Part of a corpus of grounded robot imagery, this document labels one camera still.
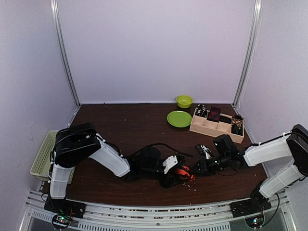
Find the red navy striped tie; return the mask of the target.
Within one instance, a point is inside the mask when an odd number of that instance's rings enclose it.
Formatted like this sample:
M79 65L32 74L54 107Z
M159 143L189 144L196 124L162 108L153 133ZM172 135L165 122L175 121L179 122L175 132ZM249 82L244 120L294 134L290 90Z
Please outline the red navy striped tie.
M190 172L188 166L179 166L174 170L174 173L179 176L181 180L184 181L194 181L195 175Z

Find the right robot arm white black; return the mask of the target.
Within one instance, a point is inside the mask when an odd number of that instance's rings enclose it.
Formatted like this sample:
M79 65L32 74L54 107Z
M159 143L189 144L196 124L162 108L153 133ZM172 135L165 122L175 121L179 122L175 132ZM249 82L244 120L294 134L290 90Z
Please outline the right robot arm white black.
M265 205L265 198L272 197L278 191L308 176L308 131L301 124L292 130L271 140L251 144L238 150L230 135L224 134L213 140L218 156L201 158L191 172L199 176L209 176L227 167L242 169L258 164L290 157L292 160L279 172L264 180L256 187L256 192L247 201L247 209L257 212Z

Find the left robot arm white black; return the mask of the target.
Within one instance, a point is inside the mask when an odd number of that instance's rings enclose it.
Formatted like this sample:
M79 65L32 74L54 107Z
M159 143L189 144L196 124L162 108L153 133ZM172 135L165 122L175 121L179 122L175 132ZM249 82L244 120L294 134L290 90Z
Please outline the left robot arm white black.
M151 178L159 180L162 187L170 188L189 180L189 172L183 165L184 154L168 146L175 155L162 159L158 145L149 144L131 155L123 156L120 149L107 142L92 123L58 131L50 152L51 207L59 214L69 210L69 202L65 197L71 171L87 158L95 160L125 181Z

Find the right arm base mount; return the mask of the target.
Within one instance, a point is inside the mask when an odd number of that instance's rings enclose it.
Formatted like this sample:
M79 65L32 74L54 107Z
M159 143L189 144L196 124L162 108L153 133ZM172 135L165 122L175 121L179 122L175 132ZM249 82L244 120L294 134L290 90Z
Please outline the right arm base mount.
M231 203L230 209L233 217L237 218L271 209L271 203L259 191L255 191L249 199Z

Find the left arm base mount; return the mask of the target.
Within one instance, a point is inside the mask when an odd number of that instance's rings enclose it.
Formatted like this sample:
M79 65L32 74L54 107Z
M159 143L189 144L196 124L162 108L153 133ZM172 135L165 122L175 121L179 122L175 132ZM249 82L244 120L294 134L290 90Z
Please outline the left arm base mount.
M56 214L64 215L67 218L83 218L86 204L66 199L52 199L47 196L44 209Z

